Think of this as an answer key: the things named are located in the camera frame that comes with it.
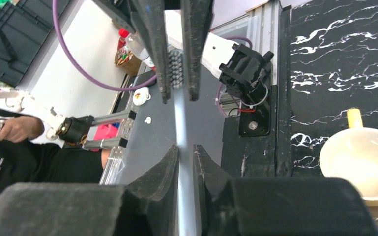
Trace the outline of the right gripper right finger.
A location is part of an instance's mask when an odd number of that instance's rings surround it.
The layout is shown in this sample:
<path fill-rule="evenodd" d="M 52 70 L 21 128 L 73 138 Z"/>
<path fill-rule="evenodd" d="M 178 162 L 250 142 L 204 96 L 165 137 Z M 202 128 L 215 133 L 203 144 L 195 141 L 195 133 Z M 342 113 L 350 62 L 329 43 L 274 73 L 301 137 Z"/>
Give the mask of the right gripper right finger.
<path fill-rule="evenodd" d="M 358 191 L 323 177 L 233 177 L 194 145 L 203 236 L 378 236 Z"/>

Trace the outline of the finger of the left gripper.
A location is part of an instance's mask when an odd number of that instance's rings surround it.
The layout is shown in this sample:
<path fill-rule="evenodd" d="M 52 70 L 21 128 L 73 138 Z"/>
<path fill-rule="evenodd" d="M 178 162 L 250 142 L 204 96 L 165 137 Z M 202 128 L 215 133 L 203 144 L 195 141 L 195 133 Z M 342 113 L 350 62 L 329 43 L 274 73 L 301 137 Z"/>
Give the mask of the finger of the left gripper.
<path fill-rule="evenodd" d="M 133 27 L 139 33 L 156 67 L 157 83 L 162 102 L 171 98 L 171 75 L 162 0 L 130 0 L 129 11 Z"/>
<path fill-rule="evenodd" d="M 184 79 L 190 101 L 199 99 L 201 59 L 214 16 L 213 3 L 213 0 L 180 2 Z"/>

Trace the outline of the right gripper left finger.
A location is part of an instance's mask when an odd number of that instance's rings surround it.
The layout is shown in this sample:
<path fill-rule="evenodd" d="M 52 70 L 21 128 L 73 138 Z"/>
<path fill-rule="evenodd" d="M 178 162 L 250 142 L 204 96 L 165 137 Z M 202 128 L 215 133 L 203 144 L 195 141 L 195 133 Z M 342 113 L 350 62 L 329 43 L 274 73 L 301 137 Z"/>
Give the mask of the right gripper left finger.
<path fill-rule="evenodd" d="M 172 236 L 178 148 L 128 185 L 15 184 L 0 195 L 0 236 Z"/>

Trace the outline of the grey toothbrush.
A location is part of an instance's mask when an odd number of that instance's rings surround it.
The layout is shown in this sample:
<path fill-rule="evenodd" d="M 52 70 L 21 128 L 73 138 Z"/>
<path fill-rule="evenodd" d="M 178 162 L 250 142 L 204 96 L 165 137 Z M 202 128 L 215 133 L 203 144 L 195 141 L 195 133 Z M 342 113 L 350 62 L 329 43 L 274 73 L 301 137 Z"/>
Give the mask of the grey toothbrush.
<path fill-rule="evenodd" d="M 193 160 L 189 153 L 185 114 L 183 51 L 171 49 L 169 57 L 179 165 L 177 191 L 178 234 L 180 236 L 196 236 L 198 232 L 193 183 Z"/>

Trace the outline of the yellow mug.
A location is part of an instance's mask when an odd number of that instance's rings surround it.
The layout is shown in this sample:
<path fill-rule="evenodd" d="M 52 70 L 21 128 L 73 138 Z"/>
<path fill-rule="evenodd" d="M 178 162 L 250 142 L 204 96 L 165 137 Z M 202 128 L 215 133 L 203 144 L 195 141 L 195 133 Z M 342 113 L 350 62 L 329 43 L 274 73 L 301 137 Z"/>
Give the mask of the yellow mug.
<path fill-rule="evenodd" d="M 348 128 L 332 135 L 320 151 L 325 177 L 342 178 L 359 192 L 366 205 L 378 206 L 378 129 L 364 127 L 357 108 L 347 110 Z"/>

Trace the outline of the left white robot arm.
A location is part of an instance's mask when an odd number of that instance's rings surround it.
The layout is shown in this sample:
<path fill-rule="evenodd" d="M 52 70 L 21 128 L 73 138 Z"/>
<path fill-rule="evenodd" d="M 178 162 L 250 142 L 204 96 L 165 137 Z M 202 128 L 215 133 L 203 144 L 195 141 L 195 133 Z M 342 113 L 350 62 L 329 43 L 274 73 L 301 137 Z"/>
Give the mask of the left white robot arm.
<path fill-rule="evenodd" d="M 162 100 L 172 86 L 186 83 L 189 99 L 197 101 L 200 72 L 206 67 L 220 82 L 235 89 L 234 96 L 259 105 L 262 80 L 270 72 L 272 52 L 264 55 L 209 31 L 211 0 L 130 0 L 129 18 L 157 69 Z"/>

